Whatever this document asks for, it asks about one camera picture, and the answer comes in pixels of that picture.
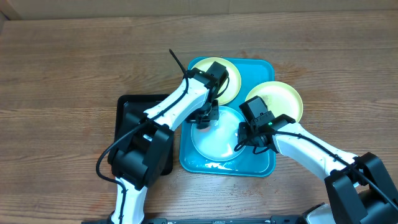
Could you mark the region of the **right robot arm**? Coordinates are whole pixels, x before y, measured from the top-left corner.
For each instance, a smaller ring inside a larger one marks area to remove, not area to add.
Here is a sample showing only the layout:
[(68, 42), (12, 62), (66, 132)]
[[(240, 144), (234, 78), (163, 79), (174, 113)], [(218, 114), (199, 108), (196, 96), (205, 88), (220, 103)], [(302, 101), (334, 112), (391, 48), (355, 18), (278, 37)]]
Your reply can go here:
[(274, 116), (258, 96), (240, 105), (235, 151), (251, 146), (287, 156), (324, 181), (329, 202), (302, 214), (298, 223), (397, 223), (397, 188), (385, 165), (368, 152), (357, 156), (306, 131), (290, 116)]

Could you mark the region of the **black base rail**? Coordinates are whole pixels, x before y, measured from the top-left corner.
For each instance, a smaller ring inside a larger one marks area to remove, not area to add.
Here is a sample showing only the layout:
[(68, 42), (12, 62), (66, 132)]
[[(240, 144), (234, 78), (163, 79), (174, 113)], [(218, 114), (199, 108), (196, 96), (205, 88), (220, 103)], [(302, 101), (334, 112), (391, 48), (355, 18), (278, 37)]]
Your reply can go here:
[(274, 215), (269, 218), (217, 218), (167, 220), (166, 218), (144, 219), (142, 224), (307, 224), (301, 215)]

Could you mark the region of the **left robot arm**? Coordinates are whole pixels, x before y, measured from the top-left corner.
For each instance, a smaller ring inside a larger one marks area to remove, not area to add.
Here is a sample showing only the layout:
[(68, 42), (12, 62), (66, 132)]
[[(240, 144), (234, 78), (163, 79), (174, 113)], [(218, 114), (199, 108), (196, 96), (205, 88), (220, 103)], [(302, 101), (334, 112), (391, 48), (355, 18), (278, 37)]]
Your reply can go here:
[(147, 189), (159, 178), (169, 159), (174, 131), (184, 122), (207, 128), (217, 120), (218, 97), (228, 85), (226, 66), (213, 62), (203, 71), (183, 71), (180, 86), (159, 104), (123, 114), (108, 158), (118, 195), (109, 223), (142, 223)]

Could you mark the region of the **yellow-green plate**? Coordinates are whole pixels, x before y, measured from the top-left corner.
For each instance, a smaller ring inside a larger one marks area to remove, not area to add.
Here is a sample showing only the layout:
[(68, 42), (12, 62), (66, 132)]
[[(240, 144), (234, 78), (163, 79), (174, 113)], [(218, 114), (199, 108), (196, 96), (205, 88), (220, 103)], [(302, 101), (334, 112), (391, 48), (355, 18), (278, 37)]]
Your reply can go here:
[(290, 85), (271, 81), (255, 86), (247, 95), (246, 101), (259, 96), (275, 117), (286, 114), (299, 122), (303, 115), (303, 101), (299, 93)]
[(226, 67), (228, 72), (228, 81), (225, 81), (220, 91), (223, 94), (217, 98), (219, 105), (225, 105), (231, 102), (239, 93), (241, 89), (241, 75), (237, 67), (229, 60), (219, 57), (208, 57), (201, 59), (193, 65), (193, 68), (198, 68), (207, 71), (213, 62), (218, 62)]

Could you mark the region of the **teal plastic tray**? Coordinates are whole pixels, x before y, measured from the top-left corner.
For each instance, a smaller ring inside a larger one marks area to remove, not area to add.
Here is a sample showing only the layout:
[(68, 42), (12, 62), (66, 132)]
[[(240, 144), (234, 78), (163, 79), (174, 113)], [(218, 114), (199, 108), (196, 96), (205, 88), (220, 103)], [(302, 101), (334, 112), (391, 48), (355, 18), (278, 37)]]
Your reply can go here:
[[(225, 106), (236, 110), (242, 115), (239, 105), (244, 103), (248, 93), (258, 84), (273, 81), (272, 65), (259, 59), (228, 58), (240, 72), (241, 89), (238, 95)], [(221, 175), (239, 175), (250, 177), (266, 177), (276, 165), (275, 152), (268, 150), (262, 154), (252, 153), (252, 146), (244, 146), (239, 155), (228, 161), (214, 161), (202, 156), (194, 147), (191, 138), (192, 123), (183, 122), (180, 141), (180, 163), (190, 172)]]

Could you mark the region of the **light blue plate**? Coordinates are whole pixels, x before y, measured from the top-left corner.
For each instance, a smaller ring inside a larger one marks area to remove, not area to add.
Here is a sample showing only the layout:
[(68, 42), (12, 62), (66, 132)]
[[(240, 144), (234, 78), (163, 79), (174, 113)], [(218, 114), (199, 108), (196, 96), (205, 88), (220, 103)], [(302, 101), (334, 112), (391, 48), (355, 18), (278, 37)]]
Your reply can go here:
[(191, 138), (195, 149), (205, 158), (214, 161), (228, 161), (239, 155), (234, 151), (238, 143), (239, 124), (244, 118), (236, 110), (219, 107), (219, 118), (210, 121), (207, 128), (199, 129), (197, 124), (191, 128)]

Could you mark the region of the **green orange scrub sponge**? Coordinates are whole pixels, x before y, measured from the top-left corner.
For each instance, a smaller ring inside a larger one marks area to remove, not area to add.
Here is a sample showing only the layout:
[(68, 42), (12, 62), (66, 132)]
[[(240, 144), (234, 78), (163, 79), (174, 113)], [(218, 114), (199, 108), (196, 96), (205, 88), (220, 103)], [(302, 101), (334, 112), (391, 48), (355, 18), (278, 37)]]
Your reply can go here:
[(199, 131), (208, 131), (210, 128), (210, 123), (201, 123), (197, 125), (197, 130)]

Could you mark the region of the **black plastic tray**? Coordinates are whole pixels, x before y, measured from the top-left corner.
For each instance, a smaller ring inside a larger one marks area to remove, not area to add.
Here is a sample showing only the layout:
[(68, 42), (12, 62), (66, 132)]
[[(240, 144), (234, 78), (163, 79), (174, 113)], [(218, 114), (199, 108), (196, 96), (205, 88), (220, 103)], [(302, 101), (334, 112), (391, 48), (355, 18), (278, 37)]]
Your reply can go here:
[[(124, 117), (127, 112), (135, 109), (140, 112), (146, 109), (152, 108), (158, 105), (161, 101), (165, 100), (169, 94), (155, 94), (155, 95), (122, 95), (118, 99), (117, 112), (116, 112), (116, 126), (114, 141), (118, 140), (126, 131), (122, 131), (122, 124), (127, 121)], [(170, 147), (168, 148), (168, 158), (165, 163), (165, 167), (161, 175), (169, 175), (173, 170), (173, 148), (174, 148), (174, 136), (171, 137), (173, 140)]]

